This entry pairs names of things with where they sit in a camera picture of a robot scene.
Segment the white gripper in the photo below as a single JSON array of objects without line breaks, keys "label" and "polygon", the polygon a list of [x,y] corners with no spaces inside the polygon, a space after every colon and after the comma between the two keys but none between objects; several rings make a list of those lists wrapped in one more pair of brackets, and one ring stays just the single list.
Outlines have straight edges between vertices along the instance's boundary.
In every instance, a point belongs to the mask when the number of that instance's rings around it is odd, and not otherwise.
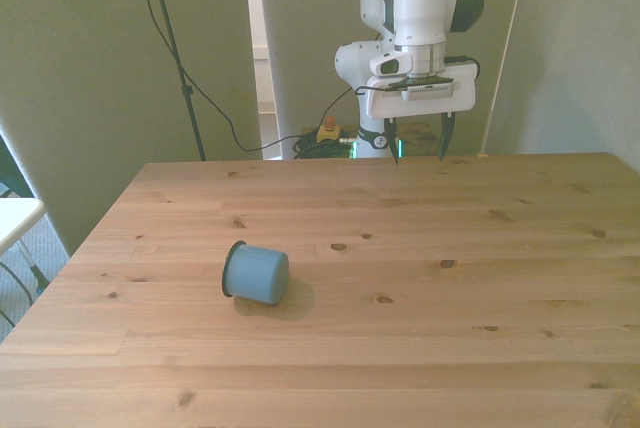
[{"label": "white gripper", "polygon": [[364,112],[371,119],[385,118],[384,134],[395,164],[399,162],[395,118],[442,113],[438,150],[442,160],[454,132],[454,113],[474,107],[475,63],[447,65],[440,76],[450,82],[421,82],[407,86],[409,80],[402,76],[373,76],[364,86]]}]

